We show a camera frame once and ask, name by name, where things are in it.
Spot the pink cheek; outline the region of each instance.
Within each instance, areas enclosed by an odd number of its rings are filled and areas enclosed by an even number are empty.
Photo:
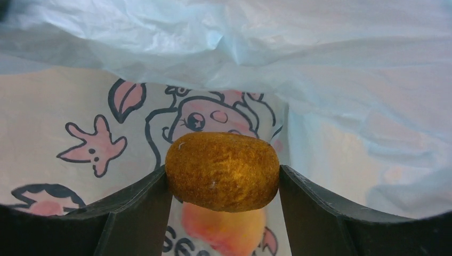
[[[63,207],[57,202],[42,201],[31,205],[30,212],[41,216],[63,215]]]

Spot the black outline drawing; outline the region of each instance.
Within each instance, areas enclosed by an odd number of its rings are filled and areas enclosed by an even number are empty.
[[[271,235],[275,238],[275,242],[276,242],[275,251],[272,251],[272,248],[270,248],[268,244],[264,244],[265,236],[267,235],[267,232],[271,233]],[[278,253],[278,249],[279,249],[278,239],[277,239],[275,233],[273,232],[273,230],[271,230],[269,227],[265,227],[265,231],[262,236],[262,245],[259,247],[262,248],[262,251],[265,251],[265,248],[268,248],[272,256],[276,256],[276,254]]]
[[[63,151],[63,152],[61,152],[61,153],[59,153],[59,154],[56,156],[57,158],[59,158],[59,159],[61,159],[61,160],[63,160],[63,161],[69,162],[69,163],[90,163],[91,160],[74,160],[74,159],[68,159],[68,158],[65,158],[65,157],[62,157],[62,156],[63,156],[64,154],[66,154],[66,153],[68,153],[68,152],[70,152],[70,151],[76,149],[76,148],[81,148],[81,147],[83,147],[83,146],[85,146],[85,145],[87,144],[87,141],[86,141],[84,138],[79,138],[78,136],[74,135],[74,134],[70,131],[69,128],[72,126],[72,127],[74,127],[79,133],[81,133],[81,134],[83,134],[83,135],[96,136],[96,135],[99,133],[98,128],[97,128],[97,125],[96,125],[96,122],[98,121],[99,118],[102,119],[102,120],[104,121],[104,123],[105,123],[106,130],[107,130],[107,132],[109,133],[110,143],[111,143],[112,145],[115,145],[116,143],[118,143],[120,140],[123,140],[123,139],[124,139],[125,141],[124,141],[124,147],[122,148],[122,150],[121,150],[116,156],[114,156],[114,157],[109,158],[109,159],[106,160],[105,168],[104,168],[103,172],[101,172],[100,175],[97,175],[97,172],[98,172],[98,171],[97,171],[97,169],[96,169],[96,165],[93,164],[94,176],[96,176],[97,178],[101,178],[101,177],[103,177],[105,174],[107,174],[107,171],[108,171],[108,165],[109,165],[110,161],[111,161],[111,160],[114,160],[114,159],[118,158],[120,155],[122,155],[122,153],[124,152],[124,150],[127,148],[127,138],[126,138],[125,136],[121,136],[121,137],[119,137],[117,140],[115,140],[115,141],[113,142],[113,140],[112,140],[112,138],[111,138],[112,134],[111,134],[111,132],[110,132],[110,126],[108,125],[107,119],[106,119],[103,115],[97,115],[97,116],[94,118],[94,133],[87,133],[87,132],[84,132],[84,131],[83,131],[82,129],[80,129],[80,128],[78,127],[78,125],[76,125],[75,123],[72,123],[72,122],[67,123],[67,124],[65,125],[66,131],[67,131],[72,137],[81,140],[82,143],[79,144],[79,145],[70,147],[69,149],[67,149],[67,150],[65,150],[65,151]]]
[[[108,106],[110,107],[111,113],[113,114],[113,116],[115,117],[116,121],[118,121],[118,123],[123,124],[124,121],[126,121],[127,117],[129,116],[129,114],[139,108],[141,108],[144,104],[144,101],[146,101],[146,95],[147,95],[147,91],[146,91],[146,84],[145,83],[141,83],[141,84],[134,84],[124,95],[124,97],[121,100],[121,103],[119,104],[119,109],[116,109],[115,106],[115,94],[116,91],[118,90],[118,88],[124,84],[126,81],[123,79],[118,79],[118,81],[116,81],[114,83],[114,85],[111,87],[110,91],[108,92]],[[133,106],[129,106],[127,107],[127,109],[125,111],[123,111],[123,107],[124,107],[124,102],[127,99],[128,95],[137,87],[137,86],[141,86],[141,89],[143,91],[143,93],[141,94],[141,99],[140,101],[133,105]]]
[[[188,95],[188,93],[191,90],[188,89],[183,89],[182,92],[179,91],[180,87],[176,87],[176,86],[170,86],[167,85],[167,88],[165,89],[165,94],[167,95],[171,95],[173,97],[173,101],[171,102],[170,106],[168,108],[159,108],[159,109],[155,109],[153,111],[151,111],[151,113],[149,113],[149,115],[145,118],[145,136],[146,136],[146,140],[148,141],[148,144],[152,150],[152,152],[155,155],[156,158],[156,163],[155,163],[155,167],[154,170],[159,168],[162,164],[162,157],[160,154],[159,149],[157,148],[156,144],[154,143],[154,140],[152,139],[152,135],[151,135],[151,127],[150,127],[150,122],[151,120],[160,114],[167,114],[167,113],[177,113],[177,117],[175,118],[175,120],[173,121],[173,124],[171,125],[171,127],[168,126],[164,126],[162,127],[162,137],[165,141],[167,141],[168,143],[172,144],[172,137],[174,134],[174,130],[178,124],[178,122],[181,120],[181,110],[184,104],[190,102],[190,101],[194,101],[194,100],[207,100],[210,102],[213,102],[215,104],[218,104],[222,107],[225,107],[227,109],[230,109],[232,111],[237,112],[238,114],[242,115],[242,117],[246,120],[246,122],[248,123],[248,126],[250,127],[249,131],[251,131],[252,133],[255,134],[256,138],[259,138],[259,135],[257,133],[259,127],[260,127],[260,119],[257,115],[257,113],[249,106],[248,103],[246,103],[246,96],[248,96],[248,98],[252,101],[256,101],[259,102],[261,104],[263,104],[270,112],[271,116],[272,116],[272,126],[276,125],[276,116],[275,116],[275,112],[273,111],[273,109],[268,105],[268,103],[266,103],[265,101],[263,101],[264,98],[264,94],[261,93],[259,95],[258,99],[255,99],[250,93],[245,93],[242,92],[241,93],[241,100],[236,101],[235,103],[231,105],[226,104],[225,101],[225,95],[221,92],[209,92],[213,95],[216,95],[219,97],[218,99],[215,98],[211,98],[208,96],[204,96],[204,95],[196,95],[196,96],[191,96],[191,97],[186,97],[183,98],[179,103],[177,102],[177,98],[178,97],[185,97]],[[252,121],[249,119],[249,117],[240,109],[237,108],[237,106],[242,106],[244,108],[246,108],[255,118],[256,118],[256,124],[253,125]],[[280,131],[282,130],[282,127],[280,127],[272,136],[272,138],[274,138]],[[236,132],[236,133],[240,133],[236,130],[230,130],[229,132]]]
[[[36,201],[24,196],[23,194],[25,192],[37,194],[43,190],[45,190],[49,195],[56,197],[56,198],[70,197],[73,203],[78,204],[79,208],[86,206],[85,202],[83,202],[83,200],[77,195],[77,193],[75,193],[73,190],[69,189],[68,187],[65,187],[60,184],[41,183],[41,184],[28,184],[28,185],[18,187],[16,189],[12,190],[11,195],[13,195],[18,200],[21,200],[25,204],[14,204],[14,205],[9,205],[9,207],[29,209],[31,207],[31,205],[36,203]],[[69,207],[63,207],[63,210],[68,213],[68,212],[71,212],[76,209],[69,208]]]

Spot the black plastic holder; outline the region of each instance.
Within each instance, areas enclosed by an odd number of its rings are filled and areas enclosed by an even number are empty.
[[[280,169],[280,197],[293,256],[452,255],[452,212],[412,220],[375,211],[288,166]],[[0,205],[0,255],[161,256],[171,201],[162,166],[64,216]]]

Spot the cartoon nose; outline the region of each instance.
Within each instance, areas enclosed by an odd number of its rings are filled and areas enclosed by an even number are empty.
[[[211,118],[219,123],[225,124],[228,121],[228,114],[217,110],[211,113]]]

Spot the cartoon illustration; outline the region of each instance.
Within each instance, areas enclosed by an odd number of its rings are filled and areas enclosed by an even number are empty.
[[[269,105],[263,101],[263,94],[244,93],[239,91],[208,92],[209,95],[190,96],[190,90],[167,86],[166,95],[171,95],[173,101],[168,108],[153,110],[146,118],[146,138],[156,157],[155,168],[162,164],[160,153],[165,152],[164,142],[172,144],[181,136],[190,132],[231,132],[250,137],[260,138],[260,117],[251,103],[267,109],[270,113],[272,126],[276,125],[276,117]],[[170,126],[160,127],[161,137],[156,136],[158,128],[153,120],[160,115],[174,115]]]
[[[82,131],[74,123],[67,123],[66,131],[83,143],[59,153],[56,157],[71,163],[92,163],[97,178],[107,173],[109,162],[120,156],[127,147],[125,137],[112,141],[110,127],[103,115],[95,117],[92,134]]]
[[[209,256],[210,253],[196,248],[195,243],[189,238],[177,238],[177,233],[171,226],[166,227],[165,242],[162,249],[163,255],[195,255]],[[251,256],[271,255],[277,256],[278,240],[270,228],[265,227],[262,241]]]
[[[260,245],[262,251],[268,249],[272,256],[276,256],[278,252],[278,240],[275,234],[268,227],[265,227],[264,236],[262,238],[262,243]]]
[[[111,113],[122,124],[129,114],[141,108],[146,100],[146,85],[116,81],[108,92],[108,105]]]
[[[10,207],[42,216],[65,215],[85,206],[74,191],[60,184],[29,184],[16,188],[11,194],[24,204]]]

